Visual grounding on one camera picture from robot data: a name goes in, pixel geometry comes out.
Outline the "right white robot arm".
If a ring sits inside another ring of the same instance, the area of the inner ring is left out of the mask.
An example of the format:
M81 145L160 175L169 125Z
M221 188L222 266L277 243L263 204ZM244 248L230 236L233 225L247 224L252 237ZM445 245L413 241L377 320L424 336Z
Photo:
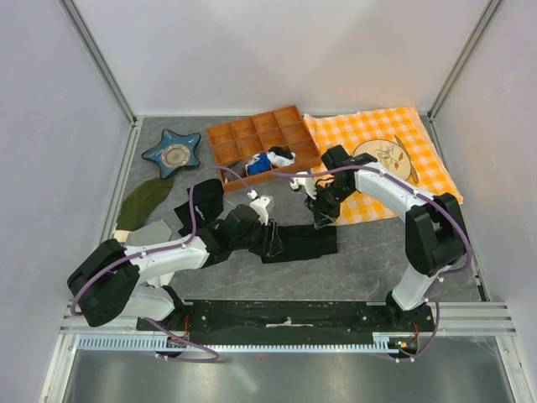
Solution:
M404 330L414 312L425 303L431 286L444 275L472 263L472 247L459 201L451 193L434 195L389 172L368 153L351 157L341 146L321 157L328 179L302 174L295 186L305 189L306 206L316 228L334 223L350 196L371 196L404 223L404 251L409 265L399 283L386 297L384 320L393 330Z

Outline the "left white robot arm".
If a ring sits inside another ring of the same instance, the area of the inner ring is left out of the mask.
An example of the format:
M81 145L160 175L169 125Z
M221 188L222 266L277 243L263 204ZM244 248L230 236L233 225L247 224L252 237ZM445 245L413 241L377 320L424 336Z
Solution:
M284 245L277 223L240 205L225 218L175 241L124 247L108 239L67 280L72 312L83 316L90 327L120 316L148 316L164 329L175 330L184 321L183 308L163 286L149 282L177 271L219 264L237 250L261 258L281 254Z

